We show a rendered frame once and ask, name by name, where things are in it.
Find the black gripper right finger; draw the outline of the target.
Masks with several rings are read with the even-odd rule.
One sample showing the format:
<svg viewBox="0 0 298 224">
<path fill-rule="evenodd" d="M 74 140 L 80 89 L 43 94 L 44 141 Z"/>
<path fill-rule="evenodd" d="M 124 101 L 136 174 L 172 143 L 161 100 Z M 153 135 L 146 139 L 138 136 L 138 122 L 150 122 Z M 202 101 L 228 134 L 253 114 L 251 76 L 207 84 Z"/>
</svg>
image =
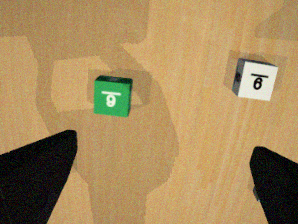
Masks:
<svg viewBox="0 0 298 224">
<path fill-rule="evenodd" d="M 255 147 L 250 172 L 267 224 L 298 224 L 298 164 Z"/>
</svg>

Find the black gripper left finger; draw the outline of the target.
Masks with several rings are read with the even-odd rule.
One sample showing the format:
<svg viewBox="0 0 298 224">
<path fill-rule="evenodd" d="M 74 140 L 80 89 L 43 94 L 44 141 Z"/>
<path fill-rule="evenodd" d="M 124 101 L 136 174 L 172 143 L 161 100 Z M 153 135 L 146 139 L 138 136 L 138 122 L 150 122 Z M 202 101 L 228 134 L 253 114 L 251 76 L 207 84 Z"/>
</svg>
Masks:
<svg viewBox="0 0 298 224">
<path fill-rule="evenodd" d="M 47 224 L 77 149 L 67 129 L 0 155 L 0 224 Z"/>
</svg>

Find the white block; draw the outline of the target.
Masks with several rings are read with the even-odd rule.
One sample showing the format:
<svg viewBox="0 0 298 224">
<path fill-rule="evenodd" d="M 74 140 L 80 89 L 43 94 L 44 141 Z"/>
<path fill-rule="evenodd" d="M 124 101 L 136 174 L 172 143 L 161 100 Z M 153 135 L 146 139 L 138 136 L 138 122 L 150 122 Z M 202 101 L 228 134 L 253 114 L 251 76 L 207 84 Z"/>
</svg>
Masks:
<svg viewBox="0 0 298 224">
<path fill-rule="evenodd" d="M 238 59 L 231 91 L 238 97 L 270 101 L 278 67 L 265 61 Z"/>
</svg>

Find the green block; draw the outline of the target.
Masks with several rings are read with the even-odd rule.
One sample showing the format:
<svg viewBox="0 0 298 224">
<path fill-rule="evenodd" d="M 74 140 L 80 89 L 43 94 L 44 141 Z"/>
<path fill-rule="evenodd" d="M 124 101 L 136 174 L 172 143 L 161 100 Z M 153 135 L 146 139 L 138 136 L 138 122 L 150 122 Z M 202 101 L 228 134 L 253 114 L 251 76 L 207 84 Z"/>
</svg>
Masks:
<svg viewBox="0 0 298 224">
<path fill-rule="evenodd" d="M 98 76 L 94 80 L 94 113 L 128 117 L 132 103 L 132 79 Z"/>
</svg>

